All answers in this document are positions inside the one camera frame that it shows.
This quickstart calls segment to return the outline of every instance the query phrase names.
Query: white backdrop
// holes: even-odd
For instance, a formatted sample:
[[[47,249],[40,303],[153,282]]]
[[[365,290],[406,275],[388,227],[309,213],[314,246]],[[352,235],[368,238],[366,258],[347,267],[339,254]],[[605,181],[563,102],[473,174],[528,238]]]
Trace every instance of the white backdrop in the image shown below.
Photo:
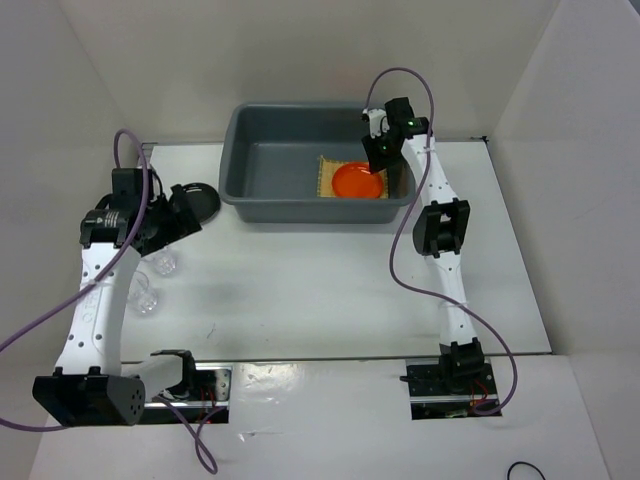
[[[247,100],[364,101],[376,73],[432,85],[439,137],[495,127],[557,0],[60,0],[127,122],[221,140]],[[381,101],[424,93],[396,76]]]
[[[563,0],[489,143],[552,346],[577,353],[614,480],[640,471],[638,85],[627,0]]]
[[[80,220],[109,185],[117,108],[56,2],[0,0],[0,339],[78,287]],[[46,412],[33,378],[51,372],[70,311],[0,358],[0,415]],[[0,427],[0,478],[27,478],[40,441]]]

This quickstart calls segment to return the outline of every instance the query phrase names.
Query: white tabletop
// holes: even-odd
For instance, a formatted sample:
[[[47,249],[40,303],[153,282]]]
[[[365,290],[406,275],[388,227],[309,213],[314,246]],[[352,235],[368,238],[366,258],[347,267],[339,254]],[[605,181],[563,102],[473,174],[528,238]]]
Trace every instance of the white tabletop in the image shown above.
[[[494,360],[498,390],[511,382]],[[516,460],[549,480],[608,479],[566,357],[520,357],[501,418],[411,420],[401,360],[239,364],[229,424],[204,428],[217,478],[504,479]],[[205,479],[181,425],[75,428],[43,435],[31,480]],[[514,472],[513,480],[539,480]]]
[[[165,188],[194,181],[217,187],[221,151],[219,144],[155,146],[151,162]],[[514,352],[549,352],[485,144],[442,142],[438,152],[452,186],[471,203],[462,250],[470,307]],[[438,301],[396,286],[389,275],[398,220],[246,224],[223,205],[202,232],[172,246],[179,261],[174,276],[150,275],[160,293],[158,310],[148,318],[127,313],[123,361],[161,348],[190,349],[198,360],[439,355],[438,322],[445,311]],[[440,288],[415,253],[410,231],[396,259],[409,283]],[[482,326],[477,331],[486,353],[503,353]]]

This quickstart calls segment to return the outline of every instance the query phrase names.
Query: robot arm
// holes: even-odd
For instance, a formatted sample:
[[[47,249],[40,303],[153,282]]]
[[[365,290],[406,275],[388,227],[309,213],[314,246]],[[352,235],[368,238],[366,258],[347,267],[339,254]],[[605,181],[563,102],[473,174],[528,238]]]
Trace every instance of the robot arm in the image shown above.
[[[385,109],[363,112],[370,134],[362,139],[369,168],[377,172],[406,160],[418,183],[427,168],[428,120],[416,118],[407,98],[387,102]],[[466,304],[460,268],[460,250],[469,220],[469,202],[460,200],[449,185],[435,139],[429,144],[431,162],[427,181],[420,192],[423,210],[413,230],[416,251],[435,267],[443,293]],[[484,355],[469,316],[447,305],[440,323],[440,365],[445,381],[472,378],[484,365]]]
[[[80,288],[96,282],[131,232],[142,200],[142,170],[112,172],[113,193],[81,224]],[[188,351],[161,351],[126,366],[120,338],[129,285],[140,258],[201,230],[182,186],[149,195],[144,221],[113,270],[76,304],[62,354],[51,376],[37,377],[33,397],[64,426],[134,425],[145,401],[170,387],[190,387],[195,361]]]

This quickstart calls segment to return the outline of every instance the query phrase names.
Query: purple cable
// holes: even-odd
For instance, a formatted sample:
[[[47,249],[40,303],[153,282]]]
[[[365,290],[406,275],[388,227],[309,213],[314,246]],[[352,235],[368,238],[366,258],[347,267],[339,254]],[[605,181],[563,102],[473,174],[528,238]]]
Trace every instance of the purple cable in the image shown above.
[[[409,205],[409,208],[407,209],[407,212],[404,214],[404,217],[402,217],[402,221],[400,222],[400,226],[398,227],[398,230],[396,231],[396,234],[395,234],[395,236],[393,238],[393,243],[391,244],[391,251],[389,252],[389,272],[391,273],[391,278],[393,278],[393,280],[398,285],[400,285],[401,287],[404,287],[407,290],[411,290],[412,292],[422,293],[423,295],[429,295],[430,297],[439,298],[441,300],[449,302],[452,305],[455,305],[456,307],[460,308],[467,315],[470,315],[471,317],[475,318],[478,322],[480,322],[487,330],[489,330],[498,339],[498,342],[500,342],[500,344],[502,345],[502,348],[504,348],[504,351],[506,352],[507,356],[509,357],[509,361],[511,362],[511,368],[513,370],[513,382],[511,384],[511,389],[509,390],[509,393],[507,394],[505,399],[502,401],[502,403],[500,403],[499,405],[497,405],[494,408],[491,408],[491,409],[488,409],[488,410],[484,410],[484,409],[479,409],[478,405],[473,407],[473,412],[476,415],[481,415],[481,416],[493,415],[495,413],[498,413],[500,410],[502,410],[511,401],[511,399],[513,398],[513,395],[516,393],[516,388],[518,386],[518,367],[516,365],[516,359],[513,356],[513,353],[511,352],[511,349],[507,345],[507,342],[505,342],[504,338],[502,338],[502,336],[496,331],[495,328],[493,328],[491,326],[491,324],[489,322],[487,322],[486,320],[481,318],[480,315],[478,315],[477,313],[475,313],[474,311],[472,311],[471,309],[469,309],[465,305],[462,305],[457,300],[455,300],[455,299],[453,299],[451,297],[448,297],[447,295],[444,295],[444,294],[439,293],[439,292],[434,292],[434,291],[431,291],[431,290],[425,290],[425,289],[422,289],[422,288],[418,288],[418,287],[414,287],[412,285],[409,285],[409,284],[403,282],[402,280],[400,280],[400,278],[398,278],[398,275],[396,274],[396,270],[395,270],[394,264],[395,264],[396,250],[398,249],[398,242],[400,241],[400,235],[402,235],[402,232],[403,232],[404,228],[406,227],[407,222],[409,221],[409,217],[411,216],[411,212],[413,211],[414,207],[418,203],[418,199],[420,198],[420,192],[424,188],[424,184],[427,182],[427,176],[429,175],[429,168],[431,167],[431,149],[429,147],[431,146],[431,137],[433,136],[434,101],[433,101],[433,94],[431,93],[431,88],[429,88],[429,84],[422,77],[422,75],[420,75],[418,72],[416,72],[415,70],[412,70],[410,68],[392,67],[392,68],[388,68],[388,69],[382,71],[373,80],[373,83],[371,84],[371,88],[369,88],[369,93],[367,94],[367,101],[366,101],[366,104],[365,104],[365,107],[364,107],[365,110],[367,110],[369,108],[369,102],[371,101],[371,95],[373,94],[373,89],[375,88],[376,84],[378,83],[378,80],[380,80],[384,75],[386,75],[389,72],[405,72],[405,73],[409,73],[409,74],[413,75],[414,77],[416,77],[420,81],[420,83],[422,83],[422,86],[427,91],[427,96],[429,97],[429,109],[430,109],[429,127],[428,127],[428,130],[427,130],[427,167],[425,168],[424,174],[422,175],[422,178],[420,179],[420,183],[418,184],[418,187],[416,188],[416,194],[415,194],[413,200],[411,201],[411,204]]]
[[[115,160],[117,168],[120,168],[120,158],[119,158],[119,155],[118,155],[118,143],[119,143],[120,137],[122,135],[127,135],[131,139],[131,142],[135,145],[135,147],[136,147],[136,149],[138,151],[138,155],[140,156],[140,158],[143,158],[143,159],[145,158],[144,151],[142,150],[142,144],[140,143],[140,140],[138,140],[138,138],[135,136],[135,134],[131,130],[129,130],[128,128],[122,128],[122,129],[120,129],[120,130],[118,130],[116,132],[115,137],[113,139],[113,158]],[[104,277],[106,277],[107,274],[113,269],[113,267],[120,261],[120,259],[124,255],[124,253],[127,250],[127,248],[133,242],[133,239],[135,238],[136,234],[138,233],[138,230],[140,229],[140,225],[142,225],[142,220],[144,218],[144,213],[145,213],[146,205],[147,205],[147,199],[149,197],[149,177],[147,175],[148,167],[147,167],[147,162],[146,161],[142,162],[142,170],[144,171],[144,174],[142,176],[142,200],[140,201],[140,208],[138,210],[138,215],[136,216],[136,220],[133,223],[133,227],[131,228],[131,232],[129,233],[129,235],[125,239],[125,241],[122,244],[122,247],[120,248],[120,250],[118,250],[118,252],[113,257],[113,259],[100,271],[100,273],[98,273],[98,275],[96,275],[96,278],[95,278],[95,282],[96,283],[100,282],[100,280],[102,280]],[[82,290],[78,291],[77,293],[75,293],[74,295],[72,295],[71,297],[66,299],[64,302],[62,302],[57,307],[54,307],[51,310],[49,310],[47,313],[42,314],[41,316],[36,318],[33,322],[31,322],[28,325],[22,327],[16,333],[11,335],[4,342],[2,342],[2,344],[0,344],[0,353],[2,353],[12,343],[14,343],[16,340],[18,340],[19,338],[23,337],[27,333],[29,333],[34,328],[42,325],[44,322],[49,320],[54,315],[60,313],[65,308],[75,304],[78,300],[80,300],[87,293],[89,293],[91,290],[93,290],[93,288],[96,286],[96,283],[91,283],[91,284],[87,285]],[[23,432],[37,432],[37,433],[57,432],[59,430],[64,430],[65,428],[67,428],[67,427],[63,427],[61,425],[59,425],[57,427],[33,427],[33,426],[30,426],[30,425],[21,425],[19,423],[14,423],[14,422],[11,422],[9,420],[5,420],[4,418],[1,418],[1,417],[0,417],[0,425],[2,425],[4,427],[8,427],[8,428],[13,428],[14,430],[20,430],[20,431],[23,431]]]
[[[187,421],[186,418],[184,418],[184,415],[182,415],[182,413],[180,413],[180,410],[178,410],[176,407],[174,407],[170,401],[162,398],[162,397],[158,397],[157,400],[160,403],[163,403],[169,410],[171,410],[171,412],[178,418],[178,420],[180,420],[180,423],[182,423],[187,430],[189,431],[189,435],[191,435],[193,437],[193,440],[195,441],[196,444],[196,455],[198,456],[198,460],[200,461],[200,464],[202,465],[202,467],[209,472],[211,475],[215,475],[216,473],[218,473],[218,464],[216,463],[216,459],[213,458],[213,454],[211,453],[211,451],[207,448],[207,446],[203,443],[203,441],[200,439],[200,433],[202,432],[202,427],[204,427],[204,425],[209,421],[209,419],[215,415],[216,413],[218,413],[220,410],[222,410],[222,408],[214,408],[211,412],[209,412],[201,421],[200,424],[198,425],[198,431],[194,432],[193,431],[193,427],[189,424],[189,422]],[[204,458],[202,458],[202,454],[204,453],[204,456],[207,457],[207,459],[209,459],[209,464],[207,464],[207,462],[205,462]]]

